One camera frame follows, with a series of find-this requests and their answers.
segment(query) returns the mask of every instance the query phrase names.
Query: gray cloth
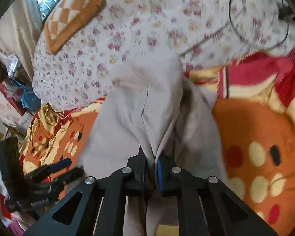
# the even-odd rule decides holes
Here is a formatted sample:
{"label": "gray cloth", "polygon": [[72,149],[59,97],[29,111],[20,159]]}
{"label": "gray cloth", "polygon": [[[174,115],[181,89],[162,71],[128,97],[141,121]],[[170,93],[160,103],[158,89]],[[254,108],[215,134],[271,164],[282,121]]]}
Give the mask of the gray cloth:
{"label": "gray cloth", "polygon": [[[114,89],[78,160],[87,176],[109,176],[137,155],[141,146],[151,178],[162,151],[174,150],[177,165],[194,176],[214,175],[226,181],[219,133],[211,115],[216,95],[184,78],[178,55],[135,58],[117,67],[111,77]],[[155,235],[160,222],[176,224],[175,205],[155,191],[145,217],[142,200],[128,198],[124,235],[144,235],[145,223],[148,236]]]}

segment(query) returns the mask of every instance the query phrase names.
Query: wire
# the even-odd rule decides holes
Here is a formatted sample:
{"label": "wire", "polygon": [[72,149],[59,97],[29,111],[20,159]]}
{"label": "wire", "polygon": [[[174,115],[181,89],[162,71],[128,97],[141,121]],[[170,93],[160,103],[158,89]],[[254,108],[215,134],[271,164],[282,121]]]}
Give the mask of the wire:
{"label": "wire", "polygon": [[229,21],[230,21],[230,24],[233,28],[233,30],[235,31],[235,33],[238,35],[238,37],[243,40],[246,44],[248,44],[249,46],[252,46],[252,47],[255,47],[257,48],[258,50],[264,50],[264,51],[269,51],[269,50],[273,50],[274,48],[278,47],[279,45],[283,44],[288,35],[289,35],[289,22],[288,20],[286,20],[286,23],[287,23],[287,31],[286,31],[286,35],[284,37],[284,39],[281,41],[281,42],[278,42],[276,45],[273,45],[271,47],[268,47],[268,48],[265,48],[265,47],[261,47],[255,43],[252,43],[250,41],[248,41],[238,30],[237,28],[235,27],[234,23],[233,23],[233,20],[231,18],[231,3],[232,3],[233,0],[229,0],[229,4],[228,4],[228,15],[229,15]]}

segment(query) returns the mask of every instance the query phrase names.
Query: curtain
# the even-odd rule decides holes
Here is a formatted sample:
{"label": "curtain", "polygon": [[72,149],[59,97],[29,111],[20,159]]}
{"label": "curtain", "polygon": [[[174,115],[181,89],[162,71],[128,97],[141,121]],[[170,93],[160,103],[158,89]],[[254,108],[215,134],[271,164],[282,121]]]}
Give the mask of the curtain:
{"label": "curtain", "polygon": [[16,53],[23,67],[21,75],[32,81],[32,66],[42,21],[37,0],[15,0],[0,19],[0,52]]}

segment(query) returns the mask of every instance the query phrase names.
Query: black dot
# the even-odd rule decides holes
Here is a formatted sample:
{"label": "black dot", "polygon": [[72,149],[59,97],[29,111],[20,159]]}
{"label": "black dot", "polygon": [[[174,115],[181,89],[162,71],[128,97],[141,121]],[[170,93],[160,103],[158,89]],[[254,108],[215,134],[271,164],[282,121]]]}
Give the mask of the black dot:
{"label": "black dot", "polygon": [[273,145],[270,148],[270,154],[271,154],[271,158],[274,165],[279,166],[281,164],[281,156],[280,156],[279,148],[276,145]]}
{"label": "black dot", "polygon": [[81,140],[83,134],[80,132],[79,135],[78,135],[78,142]]}

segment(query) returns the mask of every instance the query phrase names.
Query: purple fabric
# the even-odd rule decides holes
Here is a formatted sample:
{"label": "purple fabric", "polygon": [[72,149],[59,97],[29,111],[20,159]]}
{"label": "purple fabric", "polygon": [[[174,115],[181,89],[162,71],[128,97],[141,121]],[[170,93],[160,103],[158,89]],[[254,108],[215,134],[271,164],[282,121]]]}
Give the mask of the purple fabric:
{"label": "purple fabric", "polygon": [[24,234],[23,229],[20,227],[16,220],[9,224],[8,230],[13,236],[22,236]]}

